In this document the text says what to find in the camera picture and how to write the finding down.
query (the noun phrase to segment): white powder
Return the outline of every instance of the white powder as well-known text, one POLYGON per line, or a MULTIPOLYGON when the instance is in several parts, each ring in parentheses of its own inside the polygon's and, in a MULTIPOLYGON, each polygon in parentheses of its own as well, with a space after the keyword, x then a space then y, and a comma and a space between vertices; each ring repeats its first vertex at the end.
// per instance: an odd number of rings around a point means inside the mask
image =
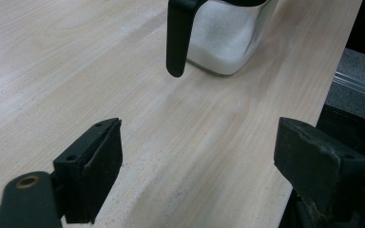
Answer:
POLYGON ((254 53, 276 3, 245 8, 207 1, 195 17, 187 58, 215 73, 236 73, 254 53))

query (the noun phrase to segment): black plastic part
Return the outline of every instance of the black plastic part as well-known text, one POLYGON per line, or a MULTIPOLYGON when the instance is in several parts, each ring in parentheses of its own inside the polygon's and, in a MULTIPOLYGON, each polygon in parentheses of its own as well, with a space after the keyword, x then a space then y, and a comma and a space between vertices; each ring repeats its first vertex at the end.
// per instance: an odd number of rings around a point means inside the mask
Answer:
POLYGON ((66 189, 67 223, 94 223, 123 162, 120 126, 119 119, 93 125, 54 160, 57 183, 66 189))
POLYGON ((325 105, 316 128, 365 156, 365 119, 325 105))
MULTIPOLYGON (((183 75, 195 14, 207 0, 169 0, 166 67, 174 77, 183 75)), ((226 0, 238 7, 255 7, 267 0, 226 0)))
POLYGON ((317 223, 349 220, 365 157, 307 123, 280 118, 275 165, 304 199, 317 223))
POLYGON ((8 227, 62 227, 48 173, 28 173, 5 187, 0 206, 0 228, 8 227))

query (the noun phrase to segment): black handle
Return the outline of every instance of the black handle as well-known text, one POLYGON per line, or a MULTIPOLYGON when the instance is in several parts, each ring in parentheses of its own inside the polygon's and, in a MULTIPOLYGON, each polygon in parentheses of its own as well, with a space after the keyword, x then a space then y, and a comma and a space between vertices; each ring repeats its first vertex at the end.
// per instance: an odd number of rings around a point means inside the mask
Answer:
MULTIPOLYGON (((183 75, 192 25, 198 9, 207 0, 169 0, 167 15, 166 67, 174 77, 183 75)), ((267 0, 225 0, 239 7, 255 7, 267 0)))

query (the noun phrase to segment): wood grain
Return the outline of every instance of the wood grain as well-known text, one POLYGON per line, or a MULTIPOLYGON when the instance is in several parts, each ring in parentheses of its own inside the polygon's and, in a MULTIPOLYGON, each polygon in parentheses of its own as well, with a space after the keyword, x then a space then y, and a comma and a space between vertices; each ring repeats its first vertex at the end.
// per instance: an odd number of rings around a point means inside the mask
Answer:
POLYGON ((360 2, 280 0, 239 73, 175 79, 165 0, 0 0, 0 198, 119 117, 125 160, 94 227, 277 227, 279 117, 317 122, 360 2))

